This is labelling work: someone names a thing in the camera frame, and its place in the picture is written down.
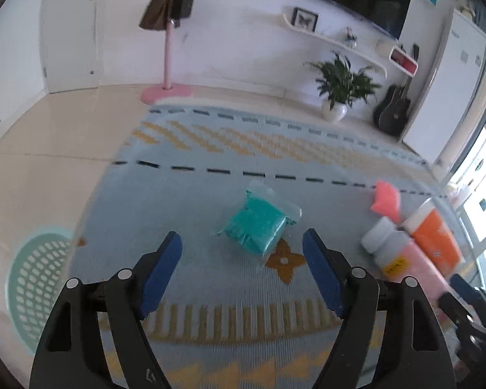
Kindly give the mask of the pink coat stand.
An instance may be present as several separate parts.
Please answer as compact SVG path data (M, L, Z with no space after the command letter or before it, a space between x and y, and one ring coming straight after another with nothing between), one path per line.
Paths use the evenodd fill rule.
M174 21L169 17L171 0L168 7L168 22L165 32L165 47L164 47L164 61L163 61L163 82L148 87L142 91L140 100L148 105L153 105L161 99L168 98L189 98L192 96L192 89L185 84L172 82L172 45L174 29L180 26L181 20Z

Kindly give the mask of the brown hanging handbag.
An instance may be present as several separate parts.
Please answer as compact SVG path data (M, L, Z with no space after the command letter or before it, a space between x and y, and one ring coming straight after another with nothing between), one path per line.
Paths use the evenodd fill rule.
M139 22L139 27L147 31L164 31L168 22L170 0L151 0Z

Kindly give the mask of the green potted plant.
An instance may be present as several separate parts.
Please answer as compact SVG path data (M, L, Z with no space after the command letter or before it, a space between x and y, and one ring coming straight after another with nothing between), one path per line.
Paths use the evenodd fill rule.
M330 123L340 122L356 101L368 102L375 97L382 85L368 74L371 66L354 71L345 55L333 53L333 59L321 62L306 62L306 67L318 73L318 96L322 99L322 117Z

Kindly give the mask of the orange paper soymilk cup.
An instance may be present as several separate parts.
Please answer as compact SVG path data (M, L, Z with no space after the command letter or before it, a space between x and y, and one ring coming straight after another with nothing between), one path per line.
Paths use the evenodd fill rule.
M444 277L455 273L462 261L462 252L431 198L409 215L401 223L401 227Z

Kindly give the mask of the pink sponge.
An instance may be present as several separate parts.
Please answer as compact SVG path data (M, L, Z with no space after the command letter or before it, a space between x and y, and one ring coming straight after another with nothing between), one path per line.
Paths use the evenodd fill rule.
M374 201L370 209L383 217L389 218L395 224L400 224L401 197L399 190L391 183L377 180Z

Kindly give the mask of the white bottle pink label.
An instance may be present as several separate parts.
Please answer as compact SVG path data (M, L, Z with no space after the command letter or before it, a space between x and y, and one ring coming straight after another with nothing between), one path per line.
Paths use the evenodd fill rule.
M437 267L389 218L382 217L370 228L361 244L388 281L400 283L405 277L416 278L434 308L438 307L439 297L449 291Z

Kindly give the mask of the patterned blue area rug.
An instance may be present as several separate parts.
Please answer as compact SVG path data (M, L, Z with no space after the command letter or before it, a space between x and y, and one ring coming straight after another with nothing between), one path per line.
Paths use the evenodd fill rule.
M401 213L448 198L418 156L334 129L210 106L150 110L106 169L74 234L68 272L110 278L169 232L182 256L144 329L175 388L309 388L340 328L302 259L312 228L351 264L373 270L360 241L373 227L376 182L396 186ZM268 259L224 229L251 183L301 209Z

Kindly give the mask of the teal packet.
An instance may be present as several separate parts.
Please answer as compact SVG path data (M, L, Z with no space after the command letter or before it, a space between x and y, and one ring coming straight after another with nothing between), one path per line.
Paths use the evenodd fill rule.
M253 180L243 204L218 232L238 243L249 254L266 259L282 238L285 228L302 218L302 209L281 198L263 182Z

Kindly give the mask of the red white cube shelf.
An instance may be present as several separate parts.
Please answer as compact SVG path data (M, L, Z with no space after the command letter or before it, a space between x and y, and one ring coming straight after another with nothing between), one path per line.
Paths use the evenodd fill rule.
M418 62L400 47L392 47L388 59L408 77L414 77L418 71Z

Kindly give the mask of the black acoustic guitar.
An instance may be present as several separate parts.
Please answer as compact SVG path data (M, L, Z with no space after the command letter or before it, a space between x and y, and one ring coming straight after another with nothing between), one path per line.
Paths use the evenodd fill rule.
M408 55L418 62L420 55L419 45L414 43L412 45L412 52ZM393 137L400 137L406 127L408 122L408 109L411 104L411 100L407 97L407 94L412 79L413 77L406 76L403 84L391 85L385 94L384 100L373 111L373 122L381 132Z

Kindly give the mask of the framed butterfly picture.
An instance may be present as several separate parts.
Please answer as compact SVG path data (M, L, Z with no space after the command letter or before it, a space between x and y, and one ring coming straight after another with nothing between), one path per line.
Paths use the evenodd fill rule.
M307 11L306 9L295 7L290 23L297 29L315 32L318 23L318 14L312 11Z

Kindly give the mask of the white lower wall shelf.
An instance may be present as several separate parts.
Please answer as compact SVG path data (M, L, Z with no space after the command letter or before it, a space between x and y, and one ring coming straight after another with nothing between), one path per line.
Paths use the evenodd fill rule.
M287 19L286 15L284 13L282 14L264 14L264 18L266 19L267 22L270 24L274 24L276 26L280 26L283 29L288 29L292 32L296 32L299 34L303 34L305 36L309 36L311 38L314 38L315 40L318 41L324 41L327 44L339 48L340 50L343 50L347 53L351 53L360 59L362 59L365 62L368 62L369 66L373 68L373 70L378 73L379 75L383 76L385 79L388 78L388 71L387 68L385 68L385 65L382 62L378 62L375 58L369 56L367 53L364 53L361 49L355 49L346 46L343 42L337 41L334 38L325 36L323 34L317 33L317 32L310 32L306 29L301 29L296 26L293 26L292 23Z

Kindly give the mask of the white door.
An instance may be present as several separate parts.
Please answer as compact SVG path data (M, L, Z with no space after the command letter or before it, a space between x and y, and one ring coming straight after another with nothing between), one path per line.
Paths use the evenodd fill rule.
M42 0L41 57L49 93L98 86L97 10L97 0Z

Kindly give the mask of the white refrigerator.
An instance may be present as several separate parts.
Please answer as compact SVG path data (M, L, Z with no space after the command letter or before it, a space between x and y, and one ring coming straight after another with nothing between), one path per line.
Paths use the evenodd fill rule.
M444 30L431 75L412 109L402 141L432 164L454 134L476 90L486 33L455 9Z

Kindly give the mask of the teal plastic waste basket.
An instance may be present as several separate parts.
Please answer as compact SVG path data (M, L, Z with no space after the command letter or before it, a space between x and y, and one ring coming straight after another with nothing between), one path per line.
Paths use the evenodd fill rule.
M7 310L17 336L33 355L61 288L71 233L45 228L16 250L7 274Z

